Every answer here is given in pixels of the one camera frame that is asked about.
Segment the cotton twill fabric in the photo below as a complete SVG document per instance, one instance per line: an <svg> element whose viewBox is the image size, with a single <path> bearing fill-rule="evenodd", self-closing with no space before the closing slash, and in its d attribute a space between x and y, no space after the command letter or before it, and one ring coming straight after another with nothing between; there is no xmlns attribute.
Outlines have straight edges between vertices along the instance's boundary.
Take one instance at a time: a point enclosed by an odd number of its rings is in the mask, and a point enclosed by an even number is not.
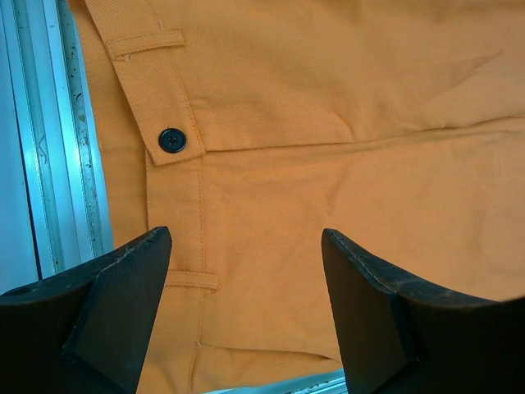
<svg viewBox="0 0 525 394"><path fill-rule="evenodd" d="M325 227L442 286L525 293L525 2L70 3L116 244L174 242L140 393L340 368Z"/></svg>

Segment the orange fabric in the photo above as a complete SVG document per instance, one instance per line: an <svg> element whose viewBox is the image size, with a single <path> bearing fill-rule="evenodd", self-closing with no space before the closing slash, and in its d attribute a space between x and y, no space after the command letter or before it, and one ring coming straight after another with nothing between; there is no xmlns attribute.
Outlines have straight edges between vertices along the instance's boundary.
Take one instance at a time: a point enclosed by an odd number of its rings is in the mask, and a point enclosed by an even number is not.
<svg viewBox="0 0 525 394"><path fill-rule="evenodd" d="M525 2L71 5L116 243L174 241L139 392L338 369L325 227L455 290L525 293Z"/></svg>

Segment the button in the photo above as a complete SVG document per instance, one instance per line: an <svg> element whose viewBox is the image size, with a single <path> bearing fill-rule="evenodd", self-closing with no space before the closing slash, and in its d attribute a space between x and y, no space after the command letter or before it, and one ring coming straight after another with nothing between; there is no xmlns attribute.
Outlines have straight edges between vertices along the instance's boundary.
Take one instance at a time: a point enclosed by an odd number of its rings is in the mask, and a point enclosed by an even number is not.
<svg viewBox="0 0 525 394"><path fill-rule="evenodd" d="M165 129L158 137L158 143L166 152L177 153L186 146L186 136L178 129Z"/></svg>

